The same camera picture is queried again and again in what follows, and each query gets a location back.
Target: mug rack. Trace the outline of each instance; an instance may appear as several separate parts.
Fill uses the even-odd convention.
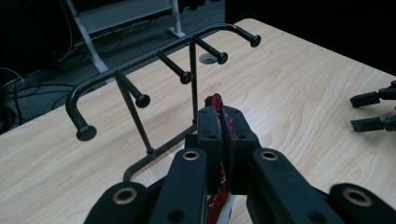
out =
[[[68,96],[66,100],[66,111],[69,115],[70,119],[73,121],[74,125],[77,128],[77,139],[80,141],[89,141],[93,139],[97,130],[92,125],[89,125],[86,120],[82,117],[81,113],[78,111],[78,99],[83,95],[83,93],[90,88],[105,82],[110,78],[115,78],[118,87],[120,89],[120,93],[127,105],[129,112],[131,113],[132,118],[134,119],[134,124],[136,125],[137,130],[144,142],[146,147],[147,155],[137,163],[130,166],[123,175],[123,181],[129,182],[131,177],[144,166],[148,165],[150,162],[156,160],[159,156],[161,156],[164,152],[175,146],[177,143],[181,142],[185,139],[186,134],[193,133],[197,130],[197,113],[198,113],[198,94],[197,94],[197,67],[196,67],[196,45],[200,46],[204,50],[206,50],[209,54],[213,55],[218,64],[224,64],[228,60],[228,55],[226,52],[219,52],[209,44],[207,44],[202,37],[209,35],[216,31],[229,31],[235,33],[242,38],[246,39],[250,43],[250,46],[256,48],[260,45],[261,37],[259,35],[252,35],[244,29],[227,23],[219,23],[208,26],[200,31],[194,32],[190,35],[185,35],[180,39],[167,44],[161,48],[155,49],[147,54],[144,54],[136,59],[133,59],[127,63],[124,63],[120,66],[112,68],[110,70],[105,71],[104,73],[90,78],[80,85],[78,85]],[[166,56],[166,53],[169,53],[172,50],[179,49],[183,45],[189,45],[190,52],[190,72],[184,71],[181,69],[176,63],[174,63],[171,59]],[[150,144],[149,138],[146,134],[145,128],[139,118],[136,107],[134,103],[139,108],[144,108],[149,105],[150,98],[148,95],[143,94],[139,91],[139,89],[126,77],[125,71],[136,69],[138,66],[141,66],[145,63],[151,62],[153,60],[160,59],[163,63],[165,63],[169,68],[171,68],[180,79],[182,84],[191,84],[191,98],[192,98],[192,125],[188,127],[186,130],[176,135],[174,138],[170,139],[168,142],[163,144],[158,148],[153,148]]]

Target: table surface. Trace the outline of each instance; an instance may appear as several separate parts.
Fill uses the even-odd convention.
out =
[[[349,182],[396,207],[396,137],[386,131],[356,133],[349,121],[394,114],[394,102],[353,108],[357,94],[387,87],[395,77],[254,20],[237,25],[262,37],[255,49],[226,31],[205,41],[226,51],[224,65],[198,63],[199,108],[218,92],[241,110],[263,147],[281,151],[308,182],[325,192]],[[197,55],[203,49],[197,47]],[[188,49],[169,57],[190,70]],[[151,97],[138,109],[148,138],[159,147],[191,125],[191,86],[162,62],[128,76]],[[0,222],[82,223],[106,189],[145,156],[145,147],[117,85],[82,97],[79,109],[98,134],[76,138],[64,107],[0,135]],[[146,186],[166,175],[178,144],[139,172]],[[238,196],[230,223],[249,223]]]

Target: floor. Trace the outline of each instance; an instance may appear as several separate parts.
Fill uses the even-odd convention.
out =
[[[190,34],[206,26],[224,22],[225,0],[206,1],[196,9],[185,8],[180,14],[183,33]],[[141,21],[94,39],[94,45],[108,68],[116,67],[140,55],[177,40],[167,29],[172,16]],[[98,75],[85,44],[76,45],[59,61],[55,70],[35,71],[17,83],[3,88],[7,110],[0,121],[2,132],[64,105],[67,95],[82,81]]]

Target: rubber peg cap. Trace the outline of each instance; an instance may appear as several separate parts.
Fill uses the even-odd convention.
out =
[[[180,76],[180,82],[183,84],[189,84],[192,81],[192,73],[185,72]]]
[[[228,54],[226,52],[222,52],[218,57],[218,64],[227,63],[227,60],[228,60]]]
[[[260,42],[262,42],[262,37],[259,35],[253,36],[253,38],[250,40],[250,46],[253,48],[256,48],[257,46],[260,45]]]
[[[149,105],[149,102],[150,102],[149,96],[147,96],[146,94],[142,94],[139,97],[137,97],[135,103],[137,107],[144,108]]]
[[[83,142],[89,141],[96,136],[96,129],[91,125],[84,126],[77,131],[77,139]]]

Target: wooden table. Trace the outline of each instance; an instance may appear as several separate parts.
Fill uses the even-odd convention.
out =
[[[199,108],[218,92],[243,111],[263,147],[284,153],[312,186],[360,185],[396,207],[396,137],[386,131],[356,133],[349,121],[394,114],[394,102],[353,108],[349,98],[387,87],[395,77],[254,20],[238,25],[262,37],[255,49],[221,31],[205,39],[229,54],[224,65],[198,63]],[[197,47],[198,57],[205,52]],[[169,57],[189,70],[188,50]],[[139,109],[154,147],[191,125],[191,87],[162,62],[129,79],[151,97]],[[78,103],[98,134],[77,140],[64,107],[0,136],[0,222],[82,223],[106,189],[145,156],[143,142],[116,83]],[[178,148],[162,155],[134,181],[145,185],[166,175]],[[231,223],[249,223],[237,197]]]

